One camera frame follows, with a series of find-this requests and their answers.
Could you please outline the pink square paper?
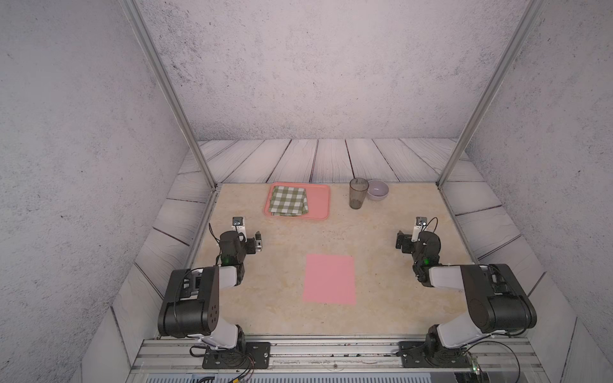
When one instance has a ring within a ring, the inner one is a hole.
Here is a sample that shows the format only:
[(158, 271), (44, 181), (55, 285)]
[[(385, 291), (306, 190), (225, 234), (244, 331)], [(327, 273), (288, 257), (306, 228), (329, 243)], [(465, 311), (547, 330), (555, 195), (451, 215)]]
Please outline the pink square paper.
[(354, 258), (346, 255), (307, 255), (303, 301), (355, 305)]

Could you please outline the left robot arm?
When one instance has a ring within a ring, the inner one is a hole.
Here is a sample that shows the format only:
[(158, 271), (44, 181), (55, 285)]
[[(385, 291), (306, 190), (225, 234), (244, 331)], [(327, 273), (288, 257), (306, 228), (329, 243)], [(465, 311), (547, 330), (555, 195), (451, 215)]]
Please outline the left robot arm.
[(243, 352), (244, 332), (222, 318), (220, 292), (243, 282), (245, 259), (262, 250), (262, 236), (258, 231), (252, 238), (240, 231), (226, 231), (220, 235), (219, 247), (215, 265), (172, 272), (157, 328), (161, 336), (192, 338), (214, 350)]

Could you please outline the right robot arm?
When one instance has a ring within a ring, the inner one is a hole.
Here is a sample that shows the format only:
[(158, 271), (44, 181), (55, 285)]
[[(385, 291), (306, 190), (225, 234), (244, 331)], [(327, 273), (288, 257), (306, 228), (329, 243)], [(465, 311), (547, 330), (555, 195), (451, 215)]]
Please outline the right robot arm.
[(460, 291), (467, 304), (467, 311), (455, 319), (430, 327), (421, 345), (398, 344), (405, 368), (467, 367), (470, 346), (501, 332), (522, 335), (536, 326), (536, 309), (509, 265), (444, 265), (441, 240), (433, 231), (399, 231), (395, 247), (412, 256), (421, 285)]

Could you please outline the green checkered cloth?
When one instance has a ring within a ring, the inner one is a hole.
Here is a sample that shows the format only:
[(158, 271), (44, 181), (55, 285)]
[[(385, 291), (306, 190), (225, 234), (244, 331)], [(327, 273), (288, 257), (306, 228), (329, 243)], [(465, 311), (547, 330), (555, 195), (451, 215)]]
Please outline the green checkered cloth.
[(305, 188), (274, 186), (268, 212), (278, 216), (301, 216), (309, 212)]

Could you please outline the small lavender bowl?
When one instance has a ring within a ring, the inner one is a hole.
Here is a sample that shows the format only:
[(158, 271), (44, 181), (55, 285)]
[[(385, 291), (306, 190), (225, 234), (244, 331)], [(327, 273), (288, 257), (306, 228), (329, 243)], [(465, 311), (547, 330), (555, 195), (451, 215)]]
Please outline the small lavender bowl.
[(389, 195), (389, 185), (382, 180), (369, 180), (367, 198), (372, 201), (382, 201)]

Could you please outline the translucent grey plastic cup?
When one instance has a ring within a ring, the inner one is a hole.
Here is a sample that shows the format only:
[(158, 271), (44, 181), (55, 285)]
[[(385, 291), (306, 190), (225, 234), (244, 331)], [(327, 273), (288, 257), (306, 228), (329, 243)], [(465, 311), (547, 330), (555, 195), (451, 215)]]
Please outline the translucent grey plastic cup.
[(354, 210), (359, 210), (369, 189), (369, 181), (364, 178), (354, 178), (350, 182), (349, 205)]

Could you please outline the pink plastic tray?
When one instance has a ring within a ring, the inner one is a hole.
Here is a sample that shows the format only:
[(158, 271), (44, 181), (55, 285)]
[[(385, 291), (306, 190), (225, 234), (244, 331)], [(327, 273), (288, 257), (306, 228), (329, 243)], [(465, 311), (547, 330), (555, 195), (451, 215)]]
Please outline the pink plastic tray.
[(307, 196), (309, 212), (306, 215), (289, 216), (289, 217), (298, 217), (301, 219), (313, 219), (313, 220), (325, 220), (328, 217), (329, 204), (330, 204), (330, 188), (327, 185), (279, 183), (279, 182), (273, 183), (268, 193), (267, 202), (264, 207), (265, 215), (278, 216), (278, 215), (272, 215), (271, 213), (268, 212), (269, 199), (271, 197), (271, 193), (272, 193), (274, 186), (289, 186), (289, 187), (297, 187), (297, 188), (306, 189), (306, 196)]

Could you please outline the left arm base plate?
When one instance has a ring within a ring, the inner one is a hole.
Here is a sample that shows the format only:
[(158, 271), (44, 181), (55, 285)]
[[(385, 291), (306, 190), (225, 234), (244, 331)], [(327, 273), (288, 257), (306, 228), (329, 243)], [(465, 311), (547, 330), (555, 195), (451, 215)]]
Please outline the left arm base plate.
[(202, 368), (204, 370), (266, 370), (271, 357), (271, 343), (247, 342), (244, 350), (207, 349)]

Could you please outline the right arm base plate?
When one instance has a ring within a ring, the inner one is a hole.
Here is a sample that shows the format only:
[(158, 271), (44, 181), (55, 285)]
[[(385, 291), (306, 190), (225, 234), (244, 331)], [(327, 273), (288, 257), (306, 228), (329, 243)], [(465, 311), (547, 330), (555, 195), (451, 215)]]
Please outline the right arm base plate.
[(427, 342), (400, 342), (396, 355), (407, 369), (467, 369), (473, 365), (463, 349), (447, 349)]

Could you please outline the aluminium front rail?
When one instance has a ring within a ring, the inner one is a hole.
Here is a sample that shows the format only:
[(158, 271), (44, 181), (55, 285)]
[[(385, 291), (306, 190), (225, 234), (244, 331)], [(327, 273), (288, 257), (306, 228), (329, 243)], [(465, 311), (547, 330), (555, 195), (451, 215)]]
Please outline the aluminium front rail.
[(410, 361), (400, 351), (409, 335), (250, 336), (270, 344), (259, 358), (266, 369), (250, 370), (232, 357), (204, 369), (204, 353), (188, 340), (146, 341), (137, 353), (129, 382), (547, 382), (549, 378), (528, 340), (494, 338), (471, 347), (469, 365), (445, 368)]

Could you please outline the right aluminium frame post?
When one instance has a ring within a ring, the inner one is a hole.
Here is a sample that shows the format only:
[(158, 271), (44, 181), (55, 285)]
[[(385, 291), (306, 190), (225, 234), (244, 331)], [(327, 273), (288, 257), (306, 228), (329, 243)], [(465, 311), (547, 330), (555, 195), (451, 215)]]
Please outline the right aluminium frame post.
[(451, 152), (450, 159), (448, 159), (441, 175), (439, 176), (436, 185), (441, 191), (455, 169), (458, 161), (461, 158), (462, 153), (466, 150), (469, 142), (477, 131), (479, 124), (485, 116), (488, 107), (496, 97), (496, 93), (501, 87), (504, 77), (511, 68), (515, 59), (521, 51), (523, 44), (525, 43), (528, 35), (538, 19), (542, 8), (544, 6), (544, 0), (531, 0), (525, 9), (525, 12), (520, 18), (517, 28), (512, 34), (509, 43), (504, 48), (501, 54), (500, 60), (496, 64), (493, 74), (488, 80), (483, 93), (479, 101), (477, 102), (473, 112), (471, 113), (464, 129), (461, 131), (461, 135), (456, 141), (456, 145)]

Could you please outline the aluminium frame post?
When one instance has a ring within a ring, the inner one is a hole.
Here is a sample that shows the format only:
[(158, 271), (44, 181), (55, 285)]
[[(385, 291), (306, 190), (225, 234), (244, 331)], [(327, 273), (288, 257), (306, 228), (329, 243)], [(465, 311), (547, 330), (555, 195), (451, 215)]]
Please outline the aluminium frame post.
[(142, 48), (151, 69), (153, 70), (157, 83), (161, 88), (162, 94), (164, 95), (165, 100), (169, 104), (169, 107), (172, 110), (172, 114), (177, 121), (178, 127), (182, 132), (188, 144), (188, 147), (195, 158), (196, 164), (198, 165), (201, 172), (203, 172), (204, 179), (207, 185), (211, 189), (216, 189), (217, 182), (215, 181), (215, 178), (212, 175), (207, 161), (204, 158), (204, 155), (201, 151), (201, 147), (196, 141), (195, 134), (192, 130), (191, 125), (189, 124), (187, 115), (185, 114), (185, 111), (180, 103), (180, 100), (172, 85), (169, 75), (164, 68), (164, 64), (157, 52), (156, 46), (151, 38), (147, 25), (145, 24), (145, 19), (140, 12), (137, 1), (122, 0), (120, 1), (120, 3), (121, 6), (124, 8), (124, 11), (126, 12), (127, 18), (132, 26), (132, 30), (136, 35), (137, 41), (139, 42), (139, 45)]
[(455, 169), (458, 161), (461, 158), (462, 153), (466, 150), (469, 142), (477, 131), (479, 124), (485, 116), (488, 107), (496, 97), (496, 93), (501, 87), (504, 77), (511, 68), (515, 59), (521, 51), (523, 44), (525, 43), (528, 35), (538, 19), (542, 8), (544, 6), (544, 0), (531, 0), (525, 9), (525, 12), (520, 18), (517, 28), (512, 34), (509, 43), (504, 48), (501, 54), (500, 60), (496, 64), (493, 74), (488, 80), (483, 93), (479, 101), (477, 102), (473, 112), (471, 113), (464, 129), (461, 131), (461, 135), (456, 141), (456, 145), (451, 152), (450, 159), (448, 159), (441, 175), (439, 176), (436, 185), (441, 191)]

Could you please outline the left aluminium frame post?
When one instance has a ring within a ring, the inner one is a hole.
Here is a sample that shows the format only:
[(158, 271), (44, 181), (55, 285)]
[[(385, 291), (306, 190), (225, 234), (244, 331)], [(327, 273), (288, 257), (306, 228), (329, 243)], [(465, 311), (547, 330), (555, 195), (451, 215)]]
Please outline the left aluminium frame post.
[(127, 18), (132, 26), (132, 30), (136, 35), (137, 41), (139, 42), (139, 45), (142, 48), (151, 69), (153, 70), (157, 83), (161, 88), (162, 94), (164, 95), (165, 100), (169, 104), (169, 107), (172, 110), (172, 114), (177, 121), (178, 127), (182, 132), (188, 144), (188, 147), (195, 158), (196, 164), (198, 165), (201, 172), (203, 172), (204, 179), (207, 185), (211, 189), (216, 189), (217, 182), (215, 181), (215, 178), (212, 175), (207, 161), (204, 158), (204, 155), (201, 151), (201, 147), (196, 141), (195, 134), (192, 130), (191, 125), (189, 124), (187, 115), (185, 114), (185, 111), (180, 103), (180, 100), (172, 85), (169, 75), (164, 68), (164, 64), (157, 52), (156, 46), (151, 38), (147, 25), (145, 24), (145, 19), (140, 12), (137, 1), (122, 0), (120, 1), (120, 3), (121, 6), (124, 8), (124, 11), (126, 12)]

